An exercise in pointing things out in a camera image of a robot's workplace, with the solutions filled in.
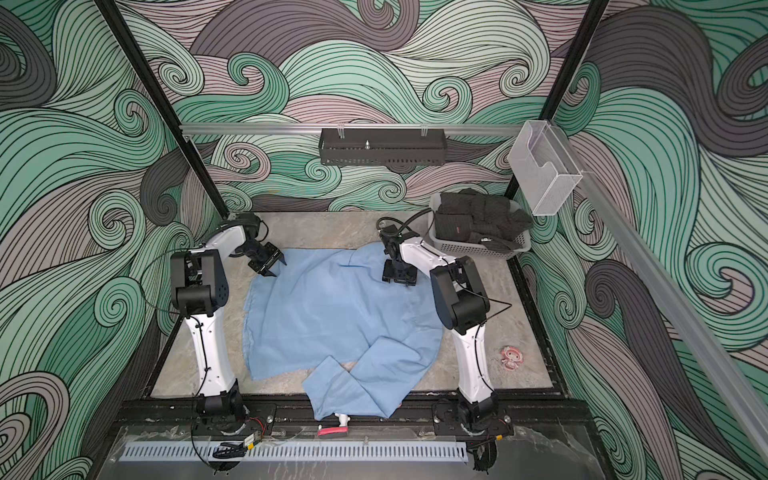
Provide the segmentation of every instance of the transparent acrylic holder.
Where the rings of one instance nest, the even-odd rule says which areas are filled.
[[[568,137],[545,120],[526,121],[507,158],[535,216],[557,215],[581,180]]]

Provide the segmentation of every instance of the wall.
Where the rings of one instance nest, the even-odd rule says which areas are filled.
[[[587,3],[119,1],[183,122],[334,124],[536,118]],[[514,139],[455,137],[450,164],[398,170],[323,166],[318,137],[196,140],[234,210],[269,211],[416,210],[432,192],[466,187],[503,194]]]
[[[768,398],[768,2],[652,3],[602,21],[555,120]],[[768,478],[589,199],[533,237],[521,264],[618,476]]]
[[[217,221],[91,0],[0,7],[0,476],[77,478],[172,320],[166,250]]]

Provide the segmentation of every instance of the blue fabric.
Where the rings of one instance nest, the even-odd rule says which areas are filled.
[[[381,243],[358,250],[288,249],[275,277],[253,279],[243,356],[254,380],[298,369],[316,419],[389,417],[437,357],[443,326],[432,285],[382,281]],[[351,372],[339,363],[357,362]]]

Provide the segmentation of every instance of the gray marble surface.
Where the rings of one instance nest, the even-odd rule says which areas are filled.
[[[268,240],[279,248],[358,248],[378,242],[375,222],[381,216],[406,219],[412,212],[306,212],[258,214],[269,226]],[[426,216],[412,224],[414,230],[426,234]],[[509,268],[504,260],[473,256],[480,276],[491,298],[512,303],[512,307],[488,321],[485,352],[491,382],[496,389],[549,387],[551,382],[538,349],[528,318],[518,298]],[[303,392],[301,383],[310,370],[287,372],[254,382],[243,359],[243,304],[254,273],[247,259],[223,259],[230,284],[230,299],[225,308],[224,332],[232,370],[243,393]],[[504,305],[491,303],[493,313]],[[502,365],[501,350],[514,346],[523,354],[523,362],[515,370]],[[157,379],[152,396],[156,398],[192,396],[197,391],[197,367],[192,337],[186,326],[179,330],[166,362]],[[458,367],[453,341],[448,330],[432,368],[414,388],[417,391],[453,390],[458,387]]]

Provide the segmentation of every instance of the laundry basket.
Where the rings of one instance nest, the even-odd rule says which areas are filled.
[[[499,257],[503,258],[504,260],[509,260],[515,255],[517,255],[520,252],[527,252],[531,249],[531,234],[526,230],[523,233],[520,233],[517,238],[515,238],[515,242],[520,243],[522,245],[521,248],[518,248],[517,250],[513,250],[510,252],[495,252],[493,250],[488,250],[485,248],[484,245],[481,245],[479,243],[463,243],[463,242],[452,242],[450,240],[440,240],[435,236],[435,212],[440,207],[440,192],[436,192],[432,194],[432,196],[429,198],[429,208],[432,209],[431,212],[427,214],[427,224],[430,225],[429,228],[429,239],[432,241],[432,244],[435,245],[435,248],[438,250],[442,250],[446,253],[461,253],[463,255],[486,255],[489,257]],[[515,210],[520,210],[520,204],[517,202],[510,200],[509,201],[509,211],[514,212]]]

